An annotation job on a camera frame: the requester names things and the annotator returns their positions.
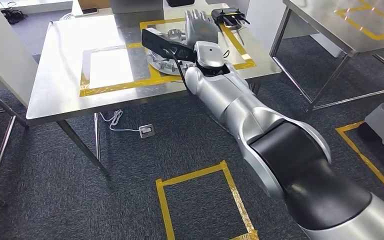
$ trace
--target white cabinet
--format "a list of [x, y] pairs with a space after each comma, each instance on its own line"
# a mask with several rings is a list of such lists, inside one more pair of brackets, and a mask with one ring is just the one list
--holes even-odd
[[0, 11], [0, 89], [9, 89], [27, 107], [37, 70], [38, 64]]

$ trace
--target small black box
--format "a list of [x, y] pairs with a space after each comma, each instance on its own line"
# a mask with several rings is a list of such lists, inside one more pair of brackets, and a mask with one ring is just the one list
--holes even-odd
[[194, 4], [195, 0], [167, 0], [167, 3], [170, 7], [180, 7]]

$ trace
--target robotic hand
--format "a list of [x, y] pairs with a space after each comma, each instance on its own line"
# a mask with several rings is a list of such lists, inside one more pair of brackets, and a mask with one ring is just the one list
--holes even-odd
[[224, 60], [217, 27], [205, 16], [186, 12], [188, 46], [151, 39], [145, 30], [142, 44], [170, 50], [172, 58], [195, 59], [184, 76], [188, 90], [227, 125], [257, 184], [285, 201], [311, 239], [384, 240], [384, 202], [330, 169], [329, 147], [314, 128], [256, 98]]

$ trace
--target floor power outlet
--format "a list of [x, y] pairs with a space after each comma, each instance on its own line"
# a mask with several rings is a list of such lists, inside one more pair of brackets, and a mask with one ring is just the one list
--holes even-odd
[[155, 135], [154, 126], [152, 124], [140, 126], [139, 133], [140, 133], [141, 139], [154, 136]]

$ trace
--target black device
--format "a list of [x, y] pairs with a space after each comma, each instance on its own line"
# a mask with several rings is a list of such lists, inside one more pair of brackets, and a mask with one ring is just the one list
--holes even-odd
[[142, 30], [142, 46], [153, 51], [165, 59], [173, 59], [166, 50], [171, 50], [177, 60], [195, 62], [197, 60], [194, 49], [176, 41], [170, 41], [152, 32], [153, 29]]
[[239, 8], [220, 8], [211, 12], [211, 17], [217, 25], [223, 24], [226, 27], [237, 27], [242, 25], [242, 21], [250, 24], [245, 19], [245, 14], [239, 11]]
[[185, 5], [191, 5], [195, 3], [195, 0], [167, 0], [170, 7], [180, 7]]
[[83, 13], [83, 16], [92, 15], [92, 14], [98, 13], [98, 8], [93, 7], [93, 8], [88, 8], [88, 9], [82, 9], [81, 11]]

